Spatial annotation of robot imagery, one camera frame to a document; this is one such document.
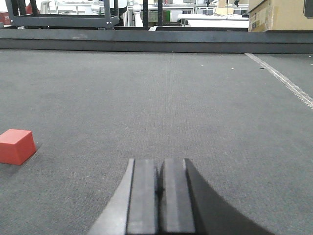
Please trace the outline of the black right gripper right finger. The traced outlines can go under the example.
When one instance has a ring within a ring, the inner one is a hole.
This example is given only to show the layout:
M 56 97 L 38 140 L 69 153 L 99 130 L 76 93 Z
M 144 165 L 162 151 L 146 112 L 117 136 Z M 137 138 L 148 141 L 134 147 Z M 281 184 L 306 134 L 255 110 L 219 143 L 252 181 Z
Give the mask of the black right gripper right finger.
M 160 183 L 163 235 L 269 235 L 226 202 L 189 159 L 164 160 Z

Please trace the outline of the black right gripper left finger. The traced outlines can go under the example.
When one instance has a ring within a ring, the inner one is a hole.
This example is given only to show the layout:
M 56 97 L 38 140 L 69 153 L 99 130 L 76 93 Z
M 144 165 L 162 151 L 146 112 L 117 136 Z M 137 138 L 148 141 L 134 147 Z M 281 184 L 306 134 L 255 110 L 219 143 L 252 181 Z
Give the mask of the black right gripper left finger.
M 89 235 L 156 235 L 157 168 L 152 159 L 129 159 L 114 195 Z

